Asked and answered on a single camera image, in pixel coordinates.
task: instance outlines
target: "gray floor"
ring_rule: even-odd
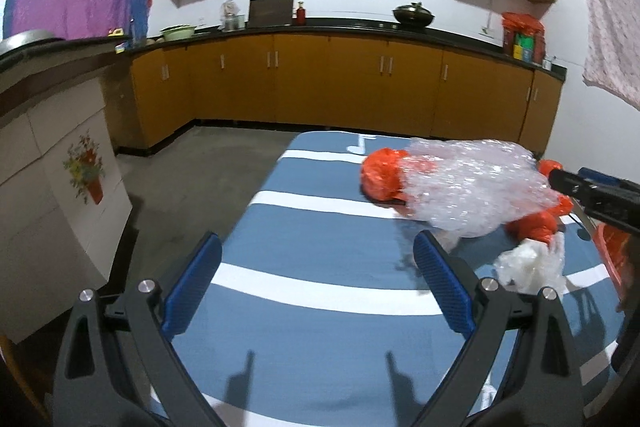
[[[194,127],[149,158],[118,155],[140,230],[127,283],[157,277],[207,230],[224,239],[295,136]]]

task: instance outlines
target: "silver bolt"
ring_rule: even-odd
[[[495,292],[498,289],[498,282],[491,277],[485,277],[480,281],[482,288],[484,288],[488,292]]]
[[[94,298],[94,291],[93,290],[82,290],[80,292],[80,295],[78,296],[78,298],[82,302],[89,302],[91,299]]]
[[[558,293],[553,288],[542,288],[542,296],[548,300],[552,301],[558,298]]]
[[[155,287],[156,283],[154,283],[151,279],[145,279],[138,285],[138,291],[142,293],[151,293]]]

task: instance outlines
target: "blue tablecloth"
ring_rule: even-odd
[[[225,241],[223,264],[173,345],[230,427],[404,427],[446,374],[463,339],[410,261],[425,224],[369,203],[359,188],[365,155],[407,143],[299,135]],[[577,230],[566,226],[563,304],[587,404],[612,375],[622,315],[596,248]],[[500,229],[462,240],[454,254],[492,275],[513,247]],[[499,386],[514,337],[505,335],[474,411]]]

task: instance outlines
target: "potted plant picture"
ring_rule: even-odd
[[[82,196],[84,204],[88,202],[88,195],[95,204],[102,201],[102,184],[100,176],[104,176],[102,157],[97,155],[98,145],[89,136],[89,131],[80,136],[78,145],[71,145],[66,151],[68,159],[63,166],[71,174],[71,185],[77,189],[76,198]]]

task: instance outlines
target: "white plastic bag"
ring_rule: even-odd
[[[407,151],[400,167],[411,217],[460,237],[486,235],[558,204],[520,145],[414,138]]]
[[[564,269],[564,233],[557,232],[547,246],[525,239],[516,248],[501,253],[494,263],[498,281],[505,287],[513,283],[519,293],[537,295],[551,286],[562,297],[566,290]]]

